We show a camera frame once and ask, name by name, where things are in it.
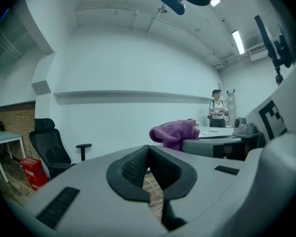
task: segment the ladder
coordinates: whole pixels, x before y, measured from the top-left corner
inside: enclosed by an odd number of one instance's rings
[[[229,93],[227,90],[227,102],[229,115],[227,116],[227,125],[234,127],[235,120],[237,119],[237,106],[236,106],[236,92],[233,89],[232,93]]]

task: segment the black camera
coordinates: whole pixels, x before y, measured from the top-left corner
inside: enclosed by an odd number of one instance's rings
[[[171,9],[173,9],[177,14],[183,15],[185,13],[185,4],[182,0],[161,0]]]

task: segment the brick wall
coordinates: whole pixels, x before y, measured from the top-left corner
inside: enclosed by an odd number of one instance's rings
[[[0,121],[8,132],[22,135],[25,155],[39,159],[31,145],[29,134],[34,131],[35,102],[0,108]],[[22,160],[22,152],[18,141],[10,142],[13,157]]]

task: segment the air conditioner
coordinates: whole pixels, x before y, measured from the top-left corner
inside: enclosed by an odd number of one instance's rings
[[[254,47],[251,47],[249,49],[249,57],[251,61],[257,61],[259,59],[262,59],[266,57],[267,54],[268,54],[268,51],[263,43],[256,45]]]

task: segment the white ceiling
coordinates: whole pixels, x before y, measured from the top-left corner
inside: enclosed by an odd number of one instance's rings
[[[79,0],[75,15],[77,25],[110,25],[132,29],[139,12],[135,30],[148,32],[160,0]],[[185,2],[183,16],[170,8],[160,14],[149,34],[172,40],[200,58],[214,65],[238,51],[231,32],[238,30],[245,50],[261,42],[259,30],[254,21],[260,15],[273,36],[279,31],[270,4],[265,0],[222,0],[216,7],[199,7]],[[0,27],[12,43],[25,52],[34,44],[16,13],[10,9]],[[0,66],[12,62],[14,57],[0,47]]]

